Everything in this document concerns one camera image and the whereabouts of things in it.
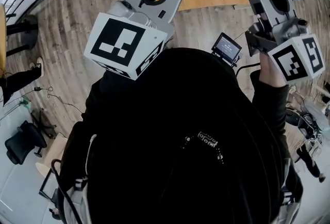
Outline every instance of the black sleeve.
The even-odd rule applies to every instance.
[[[254,87],[252,104],[258,109],[272,131],[283,158],[290,158],[285,133],[285,105],[289,86],[275,88],[259,81],[260,70],[251,74]]]
[[[86,175],[85,161],[91,137],[109,122],[109,112],[116,107],[117,95],[129,90],[133,84],[134,81],[128,78],[106,71],[92,85],[86,111],[81,115],[83,121],[73,126],[63,153],[60,178],[64,189],[68,190],[76,178]]]

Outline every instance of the wooden floor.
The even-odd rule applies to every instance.
[[[83,56],[89,33],[99,12],[106,12],[112,0],[40,0],[31,10],[38,17],[39,39],[32,51],[25,51],[8,58],[7,71],[16,73],[28,70],[29,63],[42,56],[45,62],[45,76],[23,89],[22,94],[34,86],[54,88],[53,94],[63,101],[72,103],[81,111],[85,110],[85,100],[91,85],[102,76],[102,70]],[[310,22],[310,27],[318,36],[325,61],[330,61],[330,18],[329,0],[295,1],[297,14]],[[254,22],[251,9],[234,10],[231,6],[208,7],[178,12],[174,18],[176,34],[169,43],[172,47],[190,47],[210,51],[219,34],[223,31],[233,39],[243,33]],[[239,66],[255,63],[257,57],[250,58],[244,35],[237,39],[245,56]],[[9,47],[17,46],[17,39],[9,40]],[[253,87],[249,75],[255,69],[242,70],[238,81],[249,99],[253,97]],[[314,80],[322,85],[329,79],[329,69]],[[311,82],[299,84],[299,91],[313,97]],[[34,108],[43,107],[47,117],[57,125],[57,131],[68,136],[75,122],[81,120],[80,112],[64,106],[54,97],[47,98],[45,90],[28,95]],[[287,131],[288,144],[293,154],[297,144],[303,139],[293,128]]]

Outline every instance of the shoe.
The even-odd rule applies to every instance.
[[[34,62],[30,63],[30,70],[32,70],[34,67],[36,67],[36,64]]]
[[[325,180],[325,175],[322,173],[322,174],[320,174],[320,177],[319,177],[319,182],[320,183],[323,183],[324,182],[324,180]]]
[[[41,68],[41,76],[40,77],[43,77],[43,75],[44,75],[44,64],[43,64],[43,59],[41,57],[38,57],[38,59],[37,59],[37,67]]]
[[[297,87],[296,86],[291,86],[290,89],[289,89],[289,94],[293,94],[296,91],[297,91]]]

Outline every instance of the chair wheel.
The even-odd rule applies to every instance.
[[[38,153],[38,152],[35,152],[35,156],[36,156],[36,157],[39,157],[39,158],[42,157],[42,155],[41,155],[40,153]]]

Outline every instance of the logo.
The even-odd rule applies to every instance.
[[[136,69],[136,74],[139,76],[145,68],[160,54],[163,41],[149,54],[149,56]]]
[[[215,148],[218,145],[218,142],[215,139],[213,139],[211,136],[203,132],[199,132],[197,137],[213,148]]]
[[[316,46],[315,40],[313,37],[303,39],[303,43],[305,45],[305,49],[308,54],[308,58],[310,61],[310,65],[313,69],[313,73],[316,73],[323,67],[321,55],[318,47]]]
[[[109,19],[91,54],[128,66],[144,32],[144,28]]]
[[[273,57],[287,81],[308,76],[303,63],[292,45],[275,53]]]
[[[101,66],[102,68],[104,68],[108,71],[111,71],[111,72],[114,72],[114,73],[117,73],[117,74],[120,74],[122,76],[126,76],[126,77],[130,78],[129,75],[126,72],[122,71],[122,70],[116,69],[115,67],[112,67],[112,66],[109,66],[109,65],[105,65],[104,63],[101,63],[101,62],[98,62],[98,61],[95,61],[95,62],[99,66]]]

